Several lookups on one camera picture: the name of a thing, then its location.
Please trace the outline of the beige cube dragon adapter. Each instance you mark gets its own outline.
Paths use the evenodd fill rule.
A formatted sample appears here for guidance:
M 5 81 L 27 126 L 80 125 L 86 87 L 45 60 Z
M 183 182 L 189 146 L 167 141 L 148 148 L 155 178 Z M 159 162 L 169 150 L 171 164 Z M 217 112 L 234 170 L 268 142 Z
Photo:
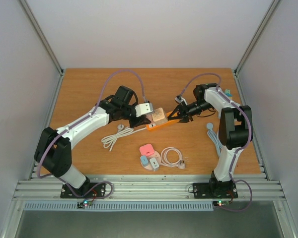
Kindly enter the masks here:
M 167 115 L 163 108 L 155 109 L 151 117 L 152 117 L 152 122 L 155 125 L 161 125 L 168 122 Z

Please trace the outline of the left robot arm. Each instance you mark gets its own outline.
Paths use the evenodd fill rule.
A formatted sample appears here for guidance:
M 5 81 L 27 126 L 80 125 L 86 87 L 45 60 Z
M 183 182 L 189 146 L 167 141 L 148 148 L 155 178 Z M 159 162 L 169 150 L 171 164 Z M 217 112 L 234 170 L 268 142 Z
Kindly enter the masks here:
M 136 93 L 125 86 L 120 86 L 114 95 L 99 101 L 89 112 L 75 121 L 52 129 L 45 128 L 40 136 L 34 160 L 51 175 L 68 184 L 78 197 L 86 197 L 90 192 L 90 180 L 72 163 L 73 148 L 95 130 L 113 121 L 128 120 L 130 128 L 150 124 L 148 114 L 153 106 L 145 100 L 140 104 L 132 98 Z

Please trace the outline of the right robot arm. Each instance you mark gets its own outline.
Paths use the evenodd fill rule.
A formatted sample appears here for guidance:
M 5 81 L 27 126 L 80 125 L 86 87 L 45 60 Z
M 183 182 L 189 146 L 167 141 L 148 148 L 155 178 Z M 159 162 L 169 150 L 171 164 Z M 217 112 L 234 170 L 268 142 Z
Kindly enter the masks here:
M 181 123 L 188 123 L 193 120 L 193 116 L 210 108 L 218 112 L 222 149 L 207 188 L 212 197 L 219 197 L 233 190 L 232 177 L 237 160 L 253 138 L 251 108 L 231 100 L 216 83 L 197 85 L 193 94 L 196 101 L 190 104 L 180 95 L 175 98 L 178 105 L 168 120 L 177 119 Z

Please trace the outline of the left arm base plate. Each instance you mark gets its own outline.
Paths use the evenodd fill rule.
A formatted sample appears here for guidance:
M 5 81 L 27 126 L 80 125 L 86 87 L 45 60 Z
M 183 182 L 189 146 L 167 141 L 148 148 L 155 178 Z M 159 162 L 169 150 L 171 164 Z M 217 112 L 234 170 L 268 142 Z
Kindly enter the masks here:
M 101 198 L 105 196 L 106 183 L 86 182 L 81 188 L 69 188 L 66 184 L 62 185 L 60 198 L 75 199 L 75 198 Z

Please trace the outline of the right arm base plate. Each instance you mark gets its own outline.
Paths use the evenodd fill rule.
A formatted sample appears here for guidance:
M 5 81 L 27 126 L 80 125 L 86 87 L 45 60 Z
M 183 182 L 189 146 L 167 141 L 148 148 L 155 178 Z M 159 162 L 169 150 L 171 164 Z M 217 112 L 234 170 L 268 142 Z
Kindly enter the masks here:
M 193 183 L 193 194 L 195 199 L 224 199 L 238 198 L 235 183 L 224 185 L 210 183 Z

